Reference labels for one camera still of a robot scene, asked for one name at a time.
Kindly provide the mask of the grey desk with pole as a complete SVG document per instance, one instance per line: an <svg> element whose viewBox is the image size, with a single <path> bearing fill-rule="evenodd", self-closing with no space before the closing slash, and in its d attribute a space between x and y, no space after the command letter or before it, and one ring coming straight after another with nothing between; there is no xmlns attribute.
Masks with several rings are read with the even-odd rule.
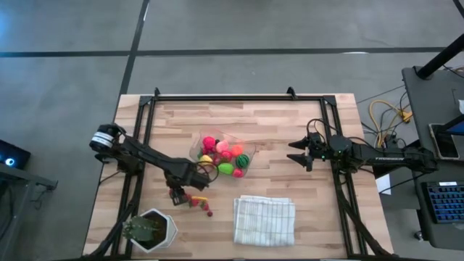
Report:
<svg viewBox="0 0 464 261"><path fill-rule="evenodd" d="M464 101L464 78L437 70L428 80L422 80L413 67L402 69L402 77L420 145L436 152L429 126L446 124L461 115L459 101Z"/></svg>

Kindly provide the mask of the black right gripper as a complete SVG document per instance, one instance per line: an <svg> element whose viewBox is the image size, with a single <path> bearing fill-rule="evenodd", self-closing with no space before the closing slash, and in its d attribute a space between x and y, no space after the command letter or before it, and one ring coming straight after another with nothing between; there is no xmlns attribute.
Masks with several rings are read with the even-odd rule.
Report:
<svg viewBox="0 0 464 261"><path fill-rule="evenodd" d="M302 154L287 154L286 155L290 160L293 160L294 162L304 167L307 172L312 171L313 162L315 159L319 159L323 161L326 160L328 146L325 143L310 144L309 138L305 136L299 141L290 142L289 146L296 148L296 149L302 149L302 150L305 150L307 148L307 154L302 153Z"/></svg>

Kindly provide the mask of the white hexagonal plant pot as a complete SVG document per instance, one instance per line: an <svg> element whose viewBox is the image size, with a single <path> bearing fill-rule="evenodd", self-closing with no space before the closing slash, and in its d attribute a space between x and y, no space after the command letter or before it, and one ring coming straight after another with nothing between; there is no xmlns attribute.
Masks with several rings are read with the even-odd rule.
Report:
<svg viewBox="0 0 464 261"><path fill-rule="evenodd" d="M142 249L146 253L150 253L155 249L168 248L171 245L178 232L178 229L173 219L169 215L162 214L160 211L152 208L137 216L142 216L150 220L156 220L161 225L161 229L156 233L155 240L136 241L131 239L130 241L133 244L135 244L138 248Z"/></svg>

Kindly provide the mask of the green cactus plant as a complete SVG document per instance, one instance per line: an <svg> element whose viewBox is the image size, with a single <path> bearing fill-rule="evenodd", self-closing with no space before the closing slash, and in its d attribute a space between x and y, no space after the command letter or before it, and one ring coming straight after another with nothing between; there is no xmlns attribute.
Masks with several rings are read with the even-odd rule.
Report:
<svg viewBox="0 0 464 261"><path fill-rule="evenodd" d="M123 223L122 234L128 240L153 241L160 229L161 225L156 220L135 216Z"/></svg>

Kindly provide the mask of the white paper sheet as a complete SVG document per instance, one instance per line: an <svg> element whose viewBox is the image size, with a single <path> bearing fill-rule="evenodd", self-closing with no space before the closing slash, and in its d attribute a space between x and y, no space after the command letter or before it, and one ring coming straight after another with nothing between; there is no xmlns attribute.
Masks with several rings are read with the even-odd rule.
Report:
<svg viewBox="0 0 464 261"><path fill-rule="evenodd" d="M391 195L392 190L390 189L391 187L390 174L383 175L377 178L376 186L377 186L378 193L385 194L385 195Z"/></svg>

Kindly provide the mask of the black aluminium table frame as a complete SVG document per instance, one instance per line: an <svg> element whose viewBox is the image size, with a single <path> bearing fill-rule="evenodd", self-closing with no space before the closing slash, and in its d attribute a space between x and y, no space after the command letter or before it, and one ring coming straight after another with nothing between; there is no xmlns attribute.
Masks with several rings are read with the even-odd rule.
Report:
<svg viewBox="0 0 464 261"><path fill-rule="evenodd" d="M219 176L202 196L210 201L212 217L197 208L176 207L167 193L163 172L145 170L139 212L155 208L171 216L178 232L172 244L150 253L121 242L116 257L135 260L277 260L344 258L331 167L315 163L312 172L289 159L289 143L301 139L311 119L327 117L347 136L363 130L352 94L160 95L147 104L142 95L120 98L116 123L128 132L145 128L153 115L150 145L171 157L188 157L202 131L222 131L256 146L246 176ZM296 206L296 244L257 247L233 242L233 201L242 195L288 197Z"/></svg>

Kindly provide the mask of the grey desk with keyboard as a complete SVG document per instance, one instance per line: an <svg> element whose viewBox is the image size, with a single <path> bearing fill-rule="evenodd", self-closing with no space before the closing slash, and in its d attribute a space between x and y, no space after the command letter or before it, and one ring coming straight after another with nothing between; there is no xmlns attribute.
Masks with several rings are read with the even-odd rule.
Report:
<svg viewBox="0 0 464 261"><path fill-rule="evenodd" d="M464 181L463 161L440 161L439 169L431 174L414 172L414 185L418 197L418 219L423 238L433 247L464 251L464 223L440 223L433 221L421 184L438 181Z"/></svg>

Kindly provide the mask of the blue laptop screen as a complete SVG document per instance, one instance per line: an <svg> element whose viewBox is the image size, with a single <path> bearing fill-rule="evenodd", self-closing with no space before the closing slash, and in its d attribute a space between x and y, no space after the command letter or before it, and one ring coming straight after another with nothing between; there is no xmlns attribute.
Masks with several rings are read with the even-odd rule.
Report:
<svg viewBox="0 0 464 261"><path fill-rule="evenodd" d="M445 132L450 135L464 136L464 115L460 115L446 124Z"/></svg>

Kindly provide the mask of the black computer with blue light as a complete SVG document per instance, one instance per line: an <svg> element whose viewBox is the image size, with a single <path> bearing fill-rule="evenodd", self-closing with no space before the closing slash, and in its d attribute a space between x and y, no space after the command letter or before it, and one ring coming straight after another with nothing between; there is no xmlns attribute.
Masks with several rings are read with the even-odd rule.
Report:
<svg viewBox="0 0 464 261"><path fill-rule="evenodd" d="M0 139L0 163L7 167L24 170L31 153Z"/></svg>

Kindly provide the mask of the white waffle dish towel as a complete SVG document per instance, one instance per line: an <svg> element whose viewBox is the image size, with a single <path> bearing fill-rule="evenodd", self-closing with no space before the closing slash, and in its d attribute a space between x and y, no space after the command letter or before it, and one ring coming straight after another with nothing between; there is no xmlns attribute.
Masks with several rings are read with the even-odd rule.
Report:
<svg viewBox="0 0 464 261"><path fill-rule="evenodd" d="M296 206L290 198L242 195L233 201L233 242L256 247L295 244Z"/></svg>

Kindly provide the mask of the black smartphone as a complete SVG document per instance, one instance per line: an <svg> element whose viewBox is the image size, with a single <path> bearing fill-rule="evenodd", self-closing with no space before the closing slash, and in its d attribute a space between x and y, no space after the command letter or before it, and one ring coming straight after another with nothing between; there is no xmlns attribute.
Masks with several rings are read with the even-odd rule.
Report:
<svg viewBox="0 0 464 261"><path fill-rule="evenodd" d="M447 131L446 125L431 123L428 125L428 128L436 149L437 157L441 160L459 160L460 155L455 140L452 134Z"/></svg>

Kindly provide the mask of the clear plastic container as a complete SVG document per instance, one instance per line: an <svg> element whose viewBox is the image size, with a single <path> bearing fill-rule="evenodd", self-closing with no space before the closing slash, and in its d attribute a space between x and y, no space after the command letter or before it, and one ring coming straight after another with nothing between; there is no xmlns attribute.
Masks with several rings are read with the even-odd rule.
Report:
<svg viewBox="0 0 464 261"><path fill-rule="evenodd" d="M198 137L193 142L190 148L190 151L189 151L189 156L192 158L193 161L199 162L199 158L204 154L209 155L212 159L214 159L214 157L216 156L220 156L220 153L217 153L215 148L213 150L206 150L203 148L202 139L205 136L212 136L215 139L219 139L220 141L227 140L229 143L228 151L230 151L231 147L234 145L237 145L237 144L242 145L244 148L244 151L242 154L246 154L250 158L250 163L249 163L248 168L242 169L244 171L244 176L247 174L247 170L249 169L251 162L253 160L254 153L256 152L256 146L254 144L251 144L245 140L231 136L227 133L224 133L216 129L201 130L199 132ZM236 166L235 160L236 160L236 157L233 157L229 163L233 164L233 166L236 169L238 167ZM211 175L213 173L214 175L225 175L219 172L218 165L214 163L214 165L202 165L202 167L205 167L207 169L207 172L210 173Z"/></svg>

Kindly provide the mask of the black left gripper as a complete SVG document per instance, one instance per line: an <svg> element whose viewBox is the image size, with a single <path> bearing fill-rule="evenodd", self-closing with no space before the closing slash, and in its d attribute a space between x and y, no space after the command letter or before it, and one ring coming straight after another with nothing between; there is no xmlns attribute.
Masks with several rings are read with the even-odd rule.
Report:
<svg viewBox="0 0 464 261"><path fill-rule="evenodd" d="M170 187L169 196L174 206L184 204L186 195L183 186L191 186L203 191L209 186L210 179L206 174L200 173L194 163L170 163L165 169L166 184Z"/></svg>

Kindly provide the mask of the backlit computer keyboard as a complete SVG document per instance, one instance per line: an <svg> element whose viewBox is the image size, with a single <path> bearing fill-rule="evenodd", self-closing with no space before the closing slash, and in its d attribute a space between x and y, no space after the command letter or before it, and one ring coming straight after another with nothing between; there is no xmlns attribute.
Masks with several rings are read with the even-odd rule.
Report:
<svg viewBox="0 0 464 261"><path fill-rule="evenodd" d="M425 182L421 188L435 223L464 223L464 181Z"/></svg>

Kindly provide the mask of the grey metal side table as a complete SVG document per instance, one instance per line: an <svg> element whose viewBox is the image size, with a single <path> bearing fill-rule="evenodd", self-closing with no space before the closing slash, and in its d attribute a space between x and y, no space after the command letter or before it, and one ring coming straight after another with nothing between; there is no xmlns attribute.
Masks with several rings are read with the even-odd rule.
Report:
<svg viewBox="0 0 464 261"><path fill-rule="evenodd" d="M58 181L3 164L0 164L0 178L6 178L11 191L18 190L18 195L13 196L13 199L8 202L11 209L7 211L7 223L0 231L0 261L7 261L17 240L26 205L32 199L36 186L40 185L48 191L53 191Z"/></svg>

